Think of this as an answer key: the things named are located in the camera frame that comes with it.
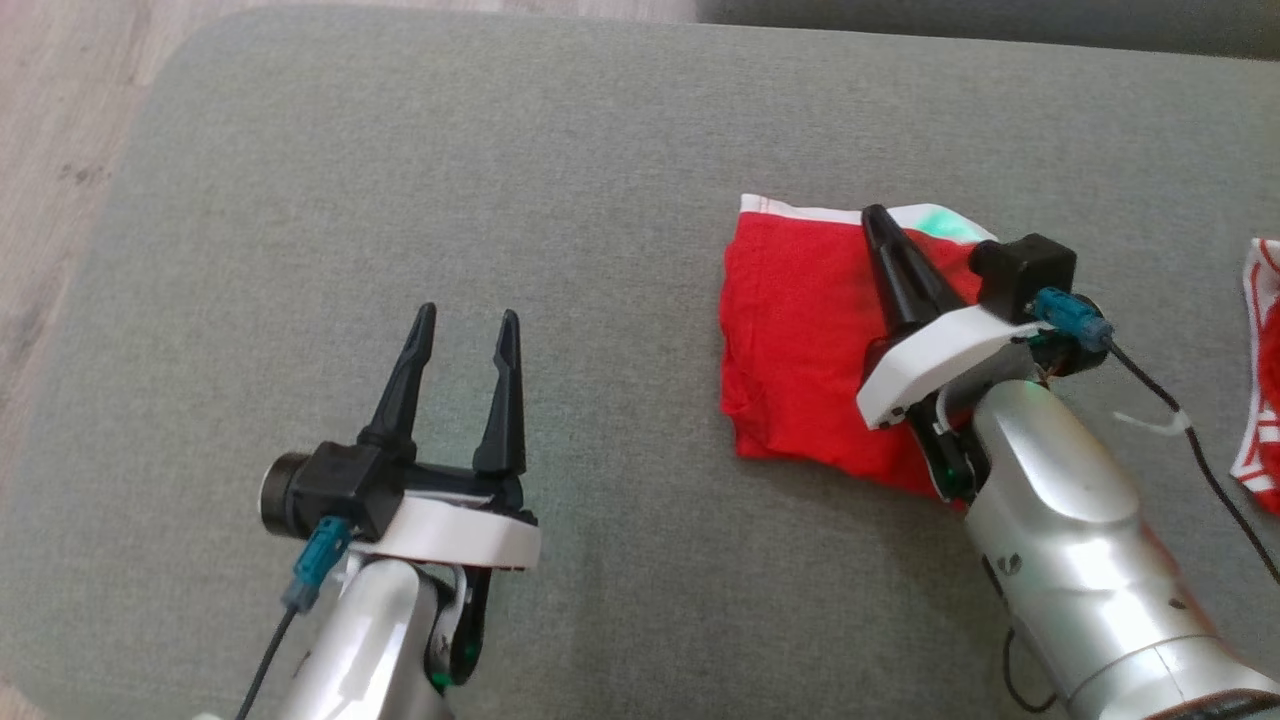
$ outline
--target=red cloth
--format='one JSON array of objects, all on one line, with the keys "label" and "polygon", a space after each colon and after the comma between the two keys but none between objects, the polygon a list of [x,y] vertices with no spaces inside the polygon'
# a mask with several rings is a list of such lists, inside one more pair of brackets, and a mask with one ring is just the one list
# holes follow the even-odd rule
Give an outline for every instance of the red cloth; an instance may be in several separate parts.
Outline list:
[{"label": "red cloth", "polygon": [[[965,300],[972,246],[908,231]],[[868,430],[855,397],[884,319],[859,225],[739,215],[724,252],[721,409],[742,457],[809,459],[936,497],[905,424]]]},{"label": "red cloth", "polygon": [[1254,238],[1244,264],[1253,397],[1231,474],[1267,511],[1280,515],[1280,240]]}]

